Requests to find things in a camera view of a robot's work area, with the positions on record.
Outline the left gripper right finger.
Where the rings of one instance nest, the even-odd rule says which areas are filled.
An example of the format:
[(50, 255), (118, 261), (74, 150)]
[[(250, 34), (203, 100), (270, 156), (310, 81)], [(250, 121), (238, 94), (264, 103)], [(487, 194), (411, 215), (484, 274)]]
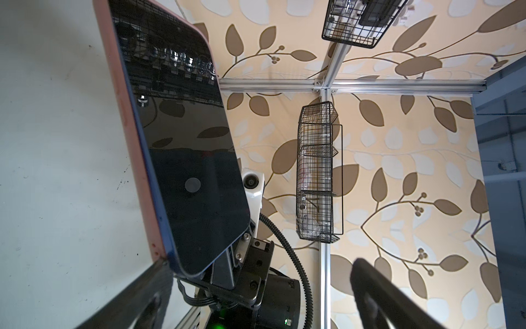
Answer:
[(350, 283), (364, 328), (442, 328), (365, 259), (354, 261)]

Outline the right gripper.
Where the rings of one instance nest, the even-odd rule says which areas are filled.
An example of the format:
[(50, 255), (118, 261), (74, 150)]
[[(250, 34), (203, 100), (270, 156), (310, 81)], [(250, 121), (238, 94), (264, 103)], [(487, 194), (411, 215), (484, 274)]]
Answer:
[(178, 289), (193, 307), (260, 308), (273, 250), (250, 230), (177, 230)]

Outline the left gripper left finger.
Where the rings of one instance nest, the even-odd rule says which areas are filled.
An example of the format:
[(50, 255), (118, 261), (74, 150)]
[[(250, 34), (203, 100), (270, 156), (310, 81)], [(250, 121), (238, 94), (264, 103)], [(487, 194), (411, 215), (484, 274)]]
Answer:
[(173, 287), (173, 272), (156, 261), (79, 328), (161, 328)]

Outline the phone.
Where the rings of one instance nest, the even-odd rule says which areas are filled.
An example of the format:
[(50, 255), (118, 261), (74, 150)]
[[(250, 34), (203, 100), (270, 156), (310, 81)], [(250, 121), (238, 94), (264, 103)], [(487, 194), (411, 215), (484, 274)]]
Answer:
[(157, 1), (95, 1), (153, 258), (203, 273), (249, 226), (206, 37)]

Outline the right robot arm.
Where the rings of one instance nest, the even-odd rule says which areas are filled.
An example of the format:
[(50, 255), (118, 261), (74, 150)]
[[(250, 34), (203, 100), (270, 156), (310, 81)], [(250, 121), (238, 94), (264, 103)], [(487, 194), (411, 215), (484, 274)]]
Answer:
[(246, 231), (204, 273), (178, 280), (187, 304), (210, 309), (207, 328), (298, 328), (302, 301), (304, 328), (312, 327), (314, 303), (304, 267), (279, 228), (263, 214), (259, 221), (279, 240), (299, 278), (272, 268), (274, 242)]

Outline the grey metal cabinet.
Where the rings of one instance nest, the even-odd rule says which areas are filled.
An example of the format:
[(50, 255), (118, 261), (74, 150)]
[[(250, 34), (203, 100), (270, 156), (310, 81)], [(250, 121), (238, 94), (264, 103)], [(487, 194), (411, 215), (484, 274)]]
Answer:
[(525, 59), (472, 98), (508, 328), (525, 327)]

